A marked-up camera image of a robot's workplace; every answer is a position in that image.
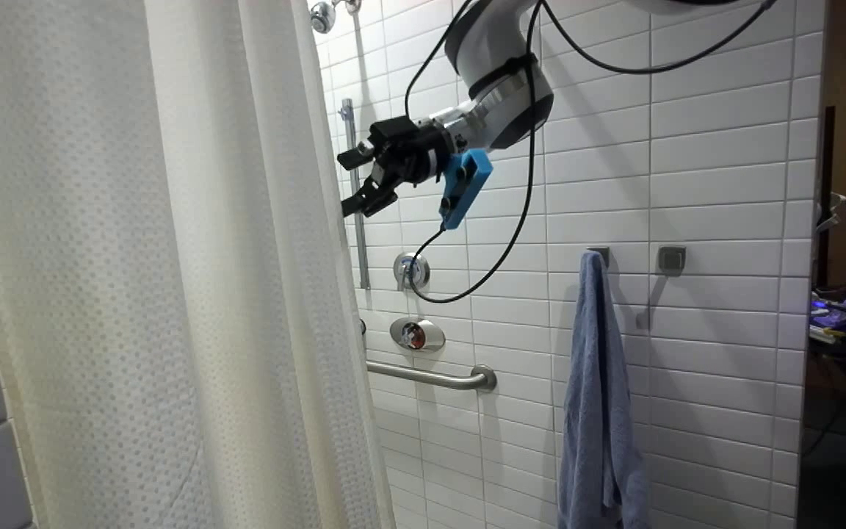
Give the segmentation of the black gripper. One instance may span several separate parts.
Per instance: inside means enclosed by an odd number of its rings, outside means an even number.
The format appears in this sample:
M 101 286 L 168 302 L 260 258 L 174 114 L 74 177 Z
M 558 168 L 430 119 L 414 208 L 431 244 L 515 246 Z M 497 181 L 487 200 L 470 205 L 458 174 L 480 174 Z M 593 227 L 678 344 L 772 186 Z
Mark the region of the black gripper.
M 431 119 L 414 124 L 412 117 L 389 117 L 370 127 L 367 142 L 337 152 L 343 171 L 356 171 L 367 161 L 376 161 L 376 178 L 364 178 L 361 189 L 340 202 L 340 214 L 364 214 L 389 208 L 398 200 L 392 186 L 401 181 L 427 181 L 446 171 L 449 155 L 455 152 L 452 136 Z

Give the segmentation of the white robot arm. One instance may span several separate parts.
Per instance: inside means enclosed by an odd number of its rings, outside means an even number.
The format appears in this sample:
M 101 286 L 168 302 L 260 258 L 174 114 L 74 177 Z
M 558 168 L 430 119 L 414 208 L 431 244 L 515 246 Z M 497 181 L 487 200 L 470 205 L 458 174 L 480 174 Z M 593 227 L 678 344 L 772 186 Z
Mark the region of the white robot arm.
M 542 0 L 474 0 L 449 25 L 440 50 L 465 81 L 467 99 L 430 117 L 398 114 L 367 127 L 367 139 L 337 155 L 348 171 L 370 168 L 340 200 L 343 214 L 374 218 L 401 186 L 440 178 L 440 227 L 455 228 L 493 174 L 492 152 L 544 127 L 552 89 L 528 50 L 528 12 Z

